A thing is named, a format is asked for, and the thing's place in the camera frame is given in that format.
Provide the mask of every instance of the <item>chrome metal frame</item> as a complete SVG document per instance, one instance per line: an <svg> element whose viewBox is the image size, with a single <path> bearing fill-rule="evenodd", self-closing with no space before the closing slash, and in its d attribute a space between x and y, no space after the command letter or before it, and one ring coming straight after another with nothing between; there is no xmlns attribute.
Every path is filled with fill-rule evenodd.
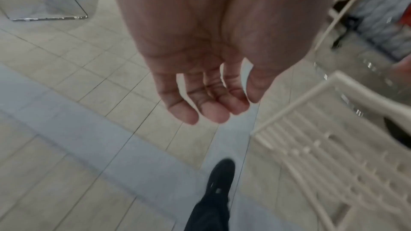
<svg viewBox="0 0 411 231"><path fill-rule="evenodd" d="M11 18L7 15L7 13L3 9L2 9L2 11L9 20L16 21L16 22L18 22L18 21L30 22L30 21L54 21L54 20L81 20L81 19L88 18L89 15L84 10L84 8L80 5L80 3L77 0L74 0L74 1L80 7L80 9L84 12L85 15L83 15L83 16L75 16L74 15L74 16L66 16L66 17L49 17L49 18Z"/></svg>

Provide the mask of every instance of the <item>finger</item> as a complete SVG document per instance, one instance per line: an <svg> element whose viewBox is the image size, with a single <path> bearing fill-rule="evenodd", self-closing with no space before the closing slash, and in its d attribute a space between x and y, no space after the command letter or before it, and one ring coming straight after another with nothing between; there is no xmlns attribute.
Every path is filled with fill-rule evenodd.
<svg viewBox="0 0 411 231"><path fill-rule="evenodd" d="M207 93L203 79L203 73L184 74L188 96L206 118L219 124L226 122L230 112Z"/></svg>
<svg viewBox="0 0 411 231"><path fill-rule="evenodd" d="M153 73L155 87L167 110L176 118L187 124L198 122L198 113L185 101L179 92L175 74Z"/></svg>
<svg viewBox="0 0 411 231"><path fill-rule="evenodd" d="M253 103L259 102L281 72L279 70L260 69L254 66L247 80L248 99Z"/></svg>
<svg viewBox="0 0 411 231"><path fill-rule="evenodd" d="M239 115L248 109L246 104L231 95L224 86L221 80L220 68L207 71L204 76L204 83L210 96L234 115Z"/></svg>
<svg viewBox="0 0 411 231"><path fill-rule="evenodd" d="M241 84L241 64L242 61L237 63L225 63L223 79L231 95L241 100L248 109L250 103L248 102L243 85Z"/></svg>

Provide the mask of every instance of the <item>person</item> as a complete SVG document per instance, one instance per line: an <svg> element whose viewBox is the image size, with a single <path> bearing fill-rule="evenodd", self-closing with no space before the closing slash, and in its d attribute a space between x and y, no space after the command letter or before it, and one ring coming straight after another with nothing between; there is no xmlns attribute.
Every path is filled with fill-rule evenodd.
<svg viewBox="0 0 411 231"><path fill-rule="evenodd" d="M199 115L181 96L177 74L184 75L197 110L224 123L259 102L274 79L305 56L332 1L117 0L161 99L186 124L196 124ZM253 64L246 92L245 57ZM228 231L234 172L230 159L216 165L185 231Z"/></svg>
<svg viewBox="0 0 411 231"><path fill-rule="evenodd" d="M228 231L228 194L235 174L235 163L226 158L212 170L205 195L194 207L184 231Z"/></svg>

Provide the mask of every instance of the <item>shoe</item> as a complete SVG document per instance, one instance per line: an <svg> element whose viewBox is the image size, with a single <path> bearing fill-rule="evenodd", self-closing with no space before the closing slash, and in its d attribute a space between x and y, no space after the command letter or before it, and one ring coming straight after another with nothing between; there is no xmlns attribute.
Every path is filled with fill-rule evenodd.
<svg viewBox="0 0 411 231"><path fill-rule="evenodd" d="M208 178L206 194L220 193L228 196L234 179L235 163L232 159L223 159L212 170Z"/></svg>

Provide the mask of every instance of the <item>leg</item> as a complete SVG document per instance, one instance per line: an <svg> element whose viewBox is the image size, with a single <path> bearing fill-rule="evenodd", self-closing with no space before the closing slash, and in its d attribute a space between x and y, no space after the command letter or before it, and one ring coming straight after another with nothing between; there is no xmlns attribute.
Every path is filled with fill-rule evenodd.
<svg viewBox="0 0 411 231"><path fill-rule="evenodd" d="M235 164L231 159L220 161L210 174L207 191L194 207L185 231L228 231L230 213L228 193L234 179Z"/></svg>

